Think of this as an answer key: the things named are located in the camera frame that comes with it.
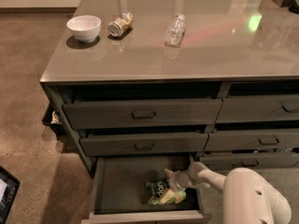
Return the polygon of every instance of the drawer handle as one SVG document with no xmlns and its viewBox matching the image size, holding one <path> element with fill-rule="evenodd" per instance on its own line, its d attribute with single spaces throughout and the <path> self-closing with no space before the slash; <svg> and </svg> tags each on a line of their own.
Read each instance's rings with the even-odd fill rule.
<svg viewBox="0 0 299 224">
<path fill-rule="evenodd" d="M 265 143 L 261 139 L 259 139 L 259 142 L 260 142 L 261 146 L 277 146 L 277 145 L 279 145 L 279 140 L 277 138 L 275 138 L 275 141 L 273 141 L 273 142 Z"/>
<path fill-rule="evenodd" d="M 148 115 L 138 114 L 137 112 L 132 112 L 131 114 L 132 119 L 155 119 L 156 115 L 155 111 Z"/>
<path fill-rule="evenodd" d="M 287 113 L 299 113 L 299 108 L 290 109 L 290 108 L 286 107 L 285 105 L 283 105 L 282 108 Z"/>
<path fill-rule="evenodd" d="M 151 144 L 147 147 L 139 147 L 138 145 L 134 145 L 134 147 L 135 147 L 135 150 L 153 150 L 153 149 L 155 149 L 154 144 Z"/>
<path fill-rule="evenodd" d="M 255 163 L 251 163 L 251 164 L 245 164 L 243 161 L 242 161 L 242 166 L 245 167 L 245 168 L 254 168 L 254 167 L 258 167 L 260 166 L 260 163 L 256 160 Z"/>
</svg>

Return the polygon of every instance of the gray countertop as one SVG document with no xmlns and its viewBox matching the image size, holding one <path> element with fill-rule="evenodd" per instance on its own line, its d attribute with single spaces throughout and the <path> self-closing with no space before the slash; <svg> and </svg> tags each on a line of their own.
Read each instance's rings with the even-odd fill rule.
<svg viewBox="0 0 299 224">
<path fill-rule="evenodd" d="M 122 40 L 107 25 L 135 16 Z M 187 30 L 179 49 L 164 45 L 172 17 Z M 269 0 L 82 0 L 75 16 L 102 20 L 98 39 L 78 42 L 65 29 L 41 82 L 142 82 L 299 78 L 299 15 Z"/>
</svg>

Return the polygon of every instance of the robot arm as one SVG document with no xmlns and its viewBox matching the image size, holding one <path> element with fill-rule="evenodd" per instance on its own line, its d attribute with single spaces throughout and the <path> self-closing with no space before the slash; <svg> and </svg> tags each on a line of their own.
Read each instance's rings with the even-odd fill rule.
<svg viewBox="0 0 299 224">
<path fill-rule="evenodd" d="M 288 224 L 292 210 L 287 200 L 262 176 L 236 168 L 227 176 L 193 162 L 188 170 L 170 175 L 172 189 L 210 185 L 223 193 L 223 224 Z"/>
</svg>

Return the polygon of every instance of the bowl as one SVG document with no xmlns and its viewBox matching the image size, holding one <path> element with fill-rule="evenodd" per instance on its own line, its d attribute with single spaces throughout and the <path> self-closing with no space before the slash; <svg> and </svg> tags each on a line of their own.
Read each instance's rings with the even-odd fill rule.
<svg viewBox="0 0 299 224">
<path fill-rule="evenodd" d="M 72 32 L 74 38 L 81 42 L 90 43 L 98 37 L 101 29 L 101 20 L 95 16 L 83 15 L 72 18 L 66 27 Z"/>
</svg>

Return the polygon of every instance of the brown concrete floor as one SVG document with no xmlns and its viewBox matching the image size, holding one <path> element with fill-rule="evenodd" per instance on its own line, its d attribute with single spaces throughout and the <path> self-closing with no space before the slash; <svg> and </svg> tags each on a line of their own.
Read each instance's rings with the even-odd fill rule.
<svg viewBox="0 0 299 224">
<path fill-rule="evenodd" d="M 0 165 L 21 181 L 7 224 L 76 224 L 89 215 L 93 181 L 72 147 L 41 122 L 48 100 L 38 81 L 68 19 L 0 14 Z M 299 169 L 259 172 L 287 197 L 291 224 L 298 223 Z M 202 197 L 210 223 L 222 223 L 221 195 L 203 189 Z"/>
</svg>

